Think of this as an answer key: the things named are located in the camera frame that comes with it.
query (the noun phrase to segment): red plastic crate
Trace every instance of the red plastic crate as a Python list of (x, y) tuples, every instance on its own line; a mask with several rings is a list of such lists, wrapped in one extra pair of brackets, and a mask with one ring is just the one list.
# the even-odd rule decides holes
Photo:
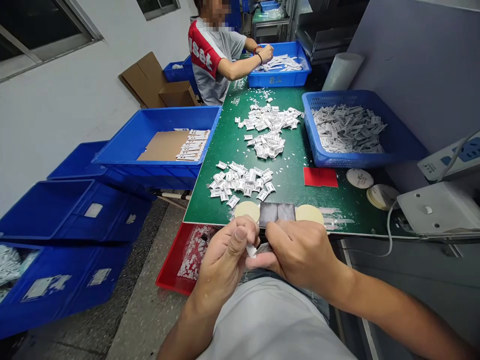
[[(168, 252), (165, 263), (163, 264), (160, 273), (156, 279), (155, 284), (158, 287), (173, 290), (177, 293), (184, 294), (189, 296), (197, 283), (196, 280), (189, 279), (186, 277), (178, 276), (179, 270), (182, 267), (184, 257), (188, 256), (187, 251), (187, 242), (191, 240), (192, 236), (197, 236), (205, 234), (205, 230), (208, 230), (209, 236), (212, 236), (218, 228), (215, 226), (200, 225), (200, 224), (188, 224), (183, 223), (176, 234), (175, 240)], [(203, 252), (205, 252), (206, 247), (203, 248), (202, 252), (193, 250), (189, 254), (197, 256), (197, 259), (201, 261), (199, 255), (203, 257)]]

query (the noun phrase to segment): t-shirt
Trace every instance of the t-shirt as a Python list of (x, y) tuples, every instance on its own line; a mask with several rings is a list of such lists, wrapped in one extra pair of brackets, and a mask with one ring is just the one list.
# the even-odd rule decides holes
[(287, 283), (262, 277), (240, 285), (222, 307), (201, 360), (354, 360), (323, 315)]
[(245, 46), (246, 36), (235, 31), (205, 28), (201, 17), (193, 19), (188, 30), (188, 46), (196, 85), (205, 105), (222, 105), (230, 81), (217, 68), (222, 59), (238, 60)]

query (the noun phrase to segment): cardboard box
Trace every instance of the cardboard box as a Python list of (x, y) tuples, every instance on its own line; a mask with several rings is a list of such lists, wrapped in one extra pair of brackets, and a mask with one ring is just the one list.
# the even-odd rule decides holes
[(188, 140), (189, 131), (157, 132), (146, 146), (138, 161), (177, 161), (182, 145)]
[(168, 108), (200, 106), (189, 81), (166, 83), (158, 97)]
[(142, 108), (165, 108), (159, 97), (168, 80), (153, 52), (138, 60), (119, 75), (120, 81), (140, 102)]

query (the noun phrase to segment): gray floor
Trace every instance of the gray floor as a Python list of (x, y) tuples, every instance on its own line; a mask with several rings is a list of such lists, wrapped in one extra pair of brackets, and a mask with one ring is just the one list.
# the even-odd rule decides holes
[(155, 285), (184, 215), (167, 205), (153, 203), (111, 299), (30, 330), (13, 360), (154, 358), (185, 302)]

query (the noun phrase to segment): worker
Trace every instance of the worker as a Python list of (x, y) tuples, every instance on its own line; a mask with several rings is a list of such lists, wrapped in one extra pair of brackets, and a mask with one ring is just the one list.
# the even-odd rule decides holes
[(158, 359), (355, 359), (330, 329), (325, 301), (377, 324), (422, 358), (478, 359), (424, 304), (338, 260), (323, 225), (269, 222), (265, 234), (274, 252), (256, 258), (246, 252), (260, 242), (250, 217), (215, 234)]
[[(222, 105), (230, 82), (270, 61), (274, 48), (261, 47), (255, 40), (225, 27), (230, 12), (228, 0), (195, 0), (195, 5), (199, 16), (191, 18), (188, 30), (193, 74), (203, 102)], [(255, 55), (238, 60), (243, 49)]]

